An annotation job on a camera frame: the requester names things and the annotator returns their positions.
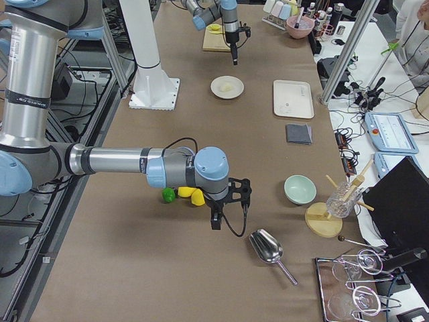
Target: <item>white desk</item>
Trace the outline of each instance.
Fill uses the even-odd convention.
[[[321,58],[333,57],[341,53],[343,46],[335,45],[331,41],[333,39],[339,38],[342,41],[346,42],[353,27],[353,22],[342,21],[340,22],[340,25],[344,25],[346,27],[345,33],[342,36],[335,34],[327,38],[326,41],[322,42],[321,53],[314,57],[316,62],[319,61]],[[362,87],[366,87],[368,85],[368,82],[375,74],[375,71],[383,62],[384,56],[381,55],[381,52],[384,51],[386,48],[387,42],[383,37],[383,34],[380,32],[379,28],[375,23],[370,23],[367,26],[367,29],[365,30],[365,33],[363,34],[361,41],[359,42],[355,50],[355,55],[358,56],[358,61],[356,63],[356,69],[349,69],[351,72],[351,76],[353,77],[351,78],[351,81],[354,80]],[[411,133],[420,133],[428,131],[427,125],[429,125],[429,122],[424,119],[416,119],[411,111],[407,111],[408,109],[414,107],[414,104],[411,102],[416,101],[418,94],[412,86],[411,82],[407,82],[408,77],[399,62],[397,61],[397,58],[394,54],[389,57],[374,83],[376,83],[377,80],[382,76],[384,76],[386,80],[381,86],[381,88],[383,88],[386,93],[393,92],[393,95],[401,96],[401,98],[403,99],[397,97],[387,99],[389,98],[389,95],[386,95],[386,100],[382,101],[378,106],[376,106],[376,108],[374,108],[374,111],[382,113],[399,113],[404,111],[403,113],[401,113],[401,115],[403,116],[405,121],[426,125],[421,126],[407,123],[408,129],[411,131]],[[349,104],[353,101],[353,99],[351,99],[350,101],[348,99],[330,100],[328,108],[331,111],[330,118],[334,129],[351,127],[354,133],[359,133],[360,125],[351,121],[351,114],[345,113],[348,110],[357,111],[356,108],[349,108]],[[419,148],[419,153],[416,155],[416,158],[424,174],[426,176],[429,176],[429,162],[427,162],[427,159],[429,157],[429,137],[428,135],[414,136],[414,141],[417,143]],[[359,164],[357,166],[357,173],[360,173],[366,163],[368,163],[368,161],[373,157],[374,152],[376,152],[377,150],[372,144],[368,134],[353,139],[351,142],[351,147],[353,147],[354,151],[360,152]],[[377,183],[378,180],[379,179],[377,176],[377,171],[375,167],[372,166],[371,169],[369,169],[365,174],[365,182],[363,183],[362,187],[365,188],[368,186],[373,186]],[[358,219],[359,225],[361,227],[362,236],[367,241],[373,241],[374,243],[377,243],[378,241],[375,240],[376,235],[371,234],[370,232],[370,230],[373,229],[373,226],[368,211],[366,209],[362,209]],[[402,301],[402,307],[391,311],[391,313],[389,314],[389,321],[397,321],[395,315],[401,312],[409,311],[410,309],[416,307],[425,307],[426,310],[429,311],[428,307],[424,304],[422,299],[418,296],[418,294],[416,294],[416,290],[413,286],[409,290],[395,293],[393,297]]]

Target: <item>wooden cutting board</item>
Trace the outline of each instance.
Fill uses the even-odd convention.
[[[210,30],[206,28],[204,40],[202,42],[202,50],[205,52],[229,52],[229,47],[225,44],[223,36],[223,34],[212,34]]]

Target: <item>scoop handle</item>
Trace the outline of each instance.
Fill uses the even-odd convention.
[[[282,269],[283,273],[289,278],[290,282],[296,286],[298,285],[298,281],[292,276],[292,274],[290,274],[290,272],[288,271],[288,269],[283,265],[282,262],[278,261],[276,262],[276,264],[278,266],[280,266],[280,268]]]

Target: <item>metal scoop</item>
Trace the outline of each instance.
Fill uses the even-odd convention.
[[[258,229],[250,234],[250,242],[255,248],[256,254],[267,264],[277,264],[290,282],[296,286],[298,281],[289,273],[288,269],[280,262],[283,255],[283,247],[280,243],[264,229]]]

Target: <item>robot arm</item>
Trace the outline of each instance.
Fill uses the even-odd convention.
[[[26,193],[68,175],[139,172],[154,187],[201,188],[212,209],[213,229],[220,229],[225,204],[241,201],[248,208],[249,181],[236,188],[240,180],[228,177],[227,157],[215,147],[194,154],[188,148],[109,149],[49,142],[45,130],[58,40],[66,34],[100,38],[101,0],[8,0],[7,4],[13,36],[0,132],[0,195]],[[240,198],[234,199],[234,193]]]
[[[245,32],[250,37],[250,27],[241,25],[237,17],[236,0],[214,0],[214,4],[208,8],[202,8],[197,0],[181,0],[182,5],[193,15],[193,22],[197,30],[203,30],[206,26],[222,18],[225,31],[225,42],[231,49],[233,64],[238,64],[238,47],[240,32]]]

